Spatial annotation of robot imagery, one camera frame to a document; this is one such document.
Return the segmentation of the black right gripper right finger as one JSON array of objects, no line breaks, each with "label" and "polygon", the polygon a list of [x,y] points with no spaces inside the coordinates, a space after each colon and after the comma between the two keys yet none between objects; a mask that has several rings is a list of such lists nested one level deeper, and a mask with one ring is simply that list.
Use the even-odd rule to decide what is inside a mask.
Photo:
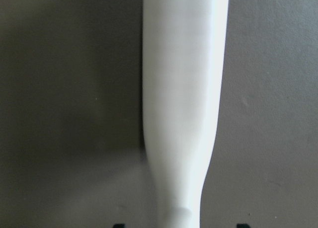
[{"label": "black right gripper right finger", "polygon": [[237,224],[237,228],[248,228],[248,224]]}]

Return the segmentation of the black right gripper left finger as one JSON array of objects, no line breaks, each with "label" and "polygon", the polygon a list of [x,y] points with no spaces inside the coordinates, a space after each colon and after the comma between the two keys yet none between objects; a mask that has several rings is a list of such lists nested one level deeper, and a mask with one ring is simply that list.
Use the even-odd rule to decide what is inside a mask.
[{"label": "black right gripper left finger", "polygon": [[114,224],[113,228],[124,228],[124,224]]}]

